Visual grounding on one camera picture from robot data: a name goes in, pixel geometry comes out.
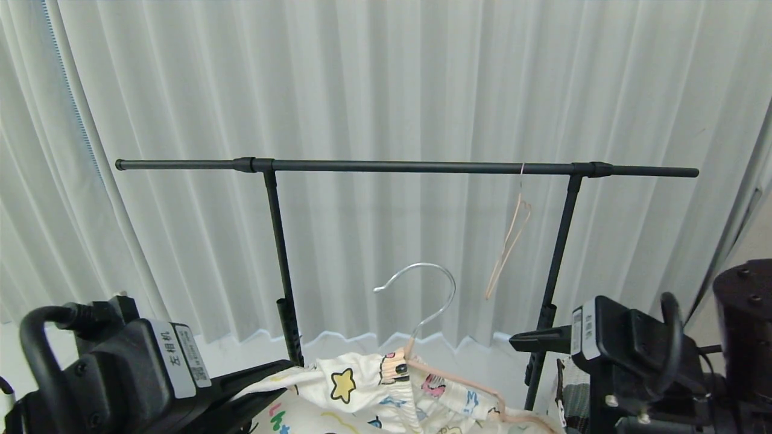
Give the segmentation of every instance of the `qr code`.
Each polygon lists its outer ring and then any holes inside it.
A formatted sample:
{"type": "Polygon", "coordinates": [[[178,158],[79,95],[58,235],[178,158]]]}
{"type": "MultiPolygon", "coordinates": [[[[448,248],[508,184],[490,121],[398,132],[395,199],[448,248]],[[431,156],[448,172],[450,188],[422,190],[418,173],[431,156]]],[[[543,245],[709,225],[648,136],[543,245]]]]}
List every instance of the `qr code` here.
{"type": "Polygon", "coordinates": [[[191,366],[191,374],[193,374],[193,379],[196,381],[207,381],[209,380],[209,377],[206,375],[206,371],[204,371],[204,368],[202,367],[193,367],[191,366]]]}

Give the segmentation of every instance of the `pink cartoon character print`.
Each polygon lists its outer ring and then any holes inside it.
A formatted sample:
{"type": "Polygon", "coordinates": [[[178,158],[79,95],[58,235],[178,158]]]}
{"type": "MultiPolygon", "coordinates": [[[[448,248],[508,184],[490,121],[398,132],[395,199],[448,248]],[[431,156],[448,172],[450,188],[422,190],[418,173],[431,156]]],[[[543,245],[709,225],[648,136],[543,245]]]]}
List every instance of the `pink cartoon character print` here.
{"type": "Polygon", "coordinates": [[[381,359],[381,380],[382,385],[391,385],[397,381],[409,381],[408,365],[399,363],[397,353],[386,354],[381,359]]]}
{"type": "Polygon", "coordinates": [[[439,398],[445,393],[445,385],[442,384],[442,378],[434,374],[429,374],[421,385],[421,390],[433,398],[439,398]]]}

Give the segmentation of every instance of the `black metal rod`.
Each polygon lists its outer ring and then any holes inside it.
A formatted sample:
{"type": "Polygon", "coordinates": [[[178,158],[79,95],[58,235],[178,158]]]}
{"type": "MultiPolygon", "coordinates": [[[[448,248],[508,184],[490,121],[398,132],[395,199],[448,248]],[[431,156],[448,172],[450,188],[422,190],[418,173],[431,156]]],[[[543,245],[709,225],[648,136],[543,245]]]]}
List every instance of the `black metal rod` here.
{"type": "MultiPolygon", "coordinates": [[[[571,219],[574,217],[574,209],[581,188],[581,175],[571,175],[568,178],[568,193],[566,202],[563,205],[563,215],[560,217],[560,226],[557,228],[557,239],[555,240],[555,250],[552,253],[552,263],[550,264],[550,273],[547,275],[547,286],[544,288],[544,295],[541,301],[540,320],[537,330],[552,327],[554,315],[546,315],[552,305],[552,296],[555,294],[557,285],[557,275],[560,273],[560,265],[563,262],[563,252],[566,249],[568,240],[568,229],[571,228],[571,219]]],[[[533,410],[533,404],[536,402],[536,393],[539,389],[541,372],[544,368],[544,358],[547,353],[540,351],[531,353],[531,358],[526,369],[526,383],[528,384],[528,394],[526,395],[526,410],[533,410]]]]}
{"type": "Polygon", "coordinates": [[[696,178],[695,168],[657,168],[649,166],[614,166],[608,163],[469,163],[440,161],[323,161],[323,160],[269,160],[251,158],[260,164],[248,164],[250,158],[235,160],[117,160],[118,170],[147,169],[214,169],[239,171],[359,171],[389,173],[477,173],[525,175],[606,175],[666,176],[696,178]]]}
{"type": "Polygon", "coordinates": [[[287,346],[289,359],[302,366],[303,353],[301,352],[299,345],[300,336],[297,336],[296,332],[298,327],[297,316],[295,315],[295,297],[292,292],[290,262],[287,259],[287,246],[284,240],[282,213],[279,208],[279,191],[276,189],[276,173],[274,171],[266,171],[263,174],[263,177],[266,181],[266,190],[268,191],[268,206],[271,210],[273,237],[276,240],[276,255],[279,257],[279,272],[282,276],[282,288],[284,289],[284,301],[283,303],[278,303],[279,315],[282,318],[282,329],[285,331],[284,342],[287,346]],[[292,321],[294,324],[285,324],[287,321],[292,321]]]}

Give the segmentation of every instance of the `hanger hook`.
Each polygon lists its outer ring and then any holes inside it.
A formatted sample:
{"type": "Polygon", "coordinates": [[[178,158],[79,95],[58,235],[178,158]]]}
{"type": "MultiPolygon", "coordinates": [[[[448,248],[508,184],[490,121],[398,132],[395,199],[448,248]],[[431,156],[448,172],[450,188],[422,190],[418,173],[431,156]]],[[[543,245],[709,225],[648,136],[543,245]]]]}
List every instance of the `hanger hook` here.
{"type": "Polygon", "coordinates": [[[444,266],[441,266],[441,265],[437,265],[435,263],[414,263],[414,264],[406,266],[402,270],[399,270],[382,287],[377,287],[377,288],[373,289],[374,293],[379,293],[382,290],[385,290],[386,288],[390,287],[397,279],[399,279],[403,274],[407,273],[409,270],[413,270],[414,268],[420,268],[420,267],[423,267],[423,266],[430,267],[430,268],[436,268],[437,270],[442,271],[448,277],[448,279],[450,280],[450,283],[452,285],[452,289],[450,291],[450,294],[448,295],[448,299],[445,302],[445,304],[443,304],[442,307],[439,308],[439,310],[437,310],[433,314],[429,315],[428,317],[424,318],[423,321],[421,321],[420,323],[418,323],[417,326],[415,326],[415,329],[413,330],[413,333],[410,335],[410,339],[411,340],[415,339],[416,335],[418,335],[418,330],[420,330],[421,327],[424,326],[424,324],[426,324],[429,321],[431,321],[431,320],[435,319],[436,317],[440,316],[442,314],[442,312],[445,312],[445,310],[448,308],[448,306],[450,306],[450,303],[453,302],[453,298],[455,297],[455,279],[453,278],[453,275],[450,273],[450,271],[448,271],[447,268],[445,268],[444,266]]]}

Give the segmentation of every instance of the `clothes hanger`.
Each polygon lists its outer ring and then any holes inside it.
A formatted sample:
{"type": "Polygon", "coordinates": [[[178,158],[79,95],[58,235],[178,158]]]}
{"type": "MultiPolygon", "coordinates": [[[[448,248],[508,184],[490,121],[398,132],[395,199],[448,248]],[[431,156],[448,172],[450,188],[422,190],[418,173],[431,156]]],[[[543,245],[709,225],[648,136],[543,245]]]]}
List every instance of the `clothes hanger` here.
{"type": "Polygon", "coordinates": [[[499,282],[501,271],[504,270],[504,264],[506,264],[506,261],[510,258],[510,253],[512,252],[512,248],[514,248],[515,244],[517,244],[517,240],[518,238],[520,238],[520,234],[523,233],[523,229],[525,229],[526,224],[528,224],[528,219],[530,219],[530,212],[531,212],[530,203],[525,202],[523,200],[523,171],[525,170],[525,168],[526,168],[526,164],[523,163],[523,165],[520,166],[520,192],[517,193],[517,206],[515,207],[515,212],[512,215],[510,230],[506,232],[506,237],[504,238],[504,246],[501,248],[501,254],[499,255],[499,258],[496,260],[496,264],[493,265],[493,271],[490,274],[490,279],[488,279],[488,287],[486,288],[486,291],[485,291],[486,300],[488,300],[490,296],[493,295],[493,291],[496,290],[496,285],[499,282]],[[507,249],[506,244],[510,240],[510,235],[512,235],[512,228],[515,226],[517,213],[520,211],[520,205],[522,204],[525,204],[524,208],[528,211],[528,214],[526,215],[526,221],[523,222],[523,225],[520,227],[520,230],[518,230],[517,234],[515,235],[515,239],[512,241],[512,244],[510,244],[510,247],[507,249]]]}
{"type": "Polygon", "coordinates": [[[482,392],[485,392],[491,396],[494,396],[496,400],[498,401],[498,410],[499,410],[499,419],[501,422],[508,422],[508,423],[523,423],[523,422],[532,422],[537,425],[539,425],[542,429],[546,429],[547,432],[554,432],[552,428],[549,427],[544,421],[537,418],[536,416],[510,416],[506,414],[506,403],[504,401],[504,397],[497,391],[491,388],[488,388],[484,385],[481,385],[480,383],[475,383],[474,381],[469,381],[464,378],[459,377],[458,375],[451,374],[449,372],[441,371],[437,368],[433,368],[427,364],[421,363],[420,361],[416,361],[415,359],[411,359],[411,351],[413,349],[413,344],[415,343],[415,337],[418,336],[418,331],[423,327],[426,323],[429,321],[435,319],[436,317],[440,316],[445,310],[448,309],[450,306],[450,303],[453,302],[453,298],[455,298],[455,279],[453,278],[453,275],[446,269],[444,266],[437,265],[435,263],[414,263],[411,265],[406,266],[402,270],[399,270],[395,275],[393,275],[388,282],[386,282],[385,285],[382,287],[377,287],[373,289],[374,293],[379,293],[382,290],[385,290],[386,288],[389,288],[397,279],[399,279],[403,274],[407,273],[410,270],[413,270],[415,268],[421,268],[421,267],[429,267],[429,268],[436,268],[437,270],[442,271],[447,277],[448,280],[450,280],[451,283],[451,291],[448,295],[448,299],[445,302],[445,304],[442,305],[442,307],[439,308],[436,312],[429,315],[428,317],[424,318],[421,322],[418,323],[418,325],[415,326],[415,329],[413,329],[413,332],[410,335],[410,338],[408,339],[408,343],[405,345],[404,351],[405,351],[405,363],[407,363],[408,366],[412,366],[413,368],[416,368],[420,371],[426,372],[427,374],[436,375],[438,377],[446,378],[450,381],[454,381],[456,383],[469,386],[470,388],[475,388],[477,390],[480,390],[482,392]]]}

